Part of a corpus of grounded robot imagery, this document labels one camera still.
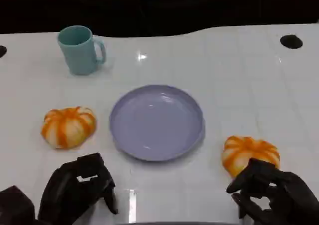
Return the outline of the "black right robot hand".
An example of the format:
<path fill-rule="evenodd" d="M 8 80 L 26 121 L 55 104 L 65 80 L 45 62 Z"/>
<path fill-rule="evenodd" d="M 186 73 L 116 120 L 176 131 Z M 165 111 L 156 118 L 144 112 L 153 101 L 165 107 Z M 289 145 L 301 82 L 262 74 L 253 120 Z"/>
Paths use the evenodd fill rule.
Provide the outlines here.
<path fill-rule="evenodd" d="M 292 172 L 250 159 L 226 189 L 239 207 L 239 218 L 254 225 L 317 225 L 319 201 L 307 184 Z"/>

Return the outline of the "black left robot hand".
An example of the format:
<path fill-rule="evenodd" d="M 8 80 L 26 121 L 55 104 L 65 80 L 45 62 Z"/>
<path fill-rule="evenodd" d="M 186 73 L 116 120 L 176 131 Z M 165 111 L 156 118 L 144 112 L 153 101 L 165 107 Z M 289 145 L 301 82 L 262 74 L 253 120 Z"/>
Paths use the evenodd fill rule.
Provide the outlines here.
<path fill-rule="evenodd" d="M 78 157 L 51 175 L 41 197 L 38 219 L 50 225 L 71 225 L 101 198 L 116 215 L 114 188 L 100 153 Z"/>

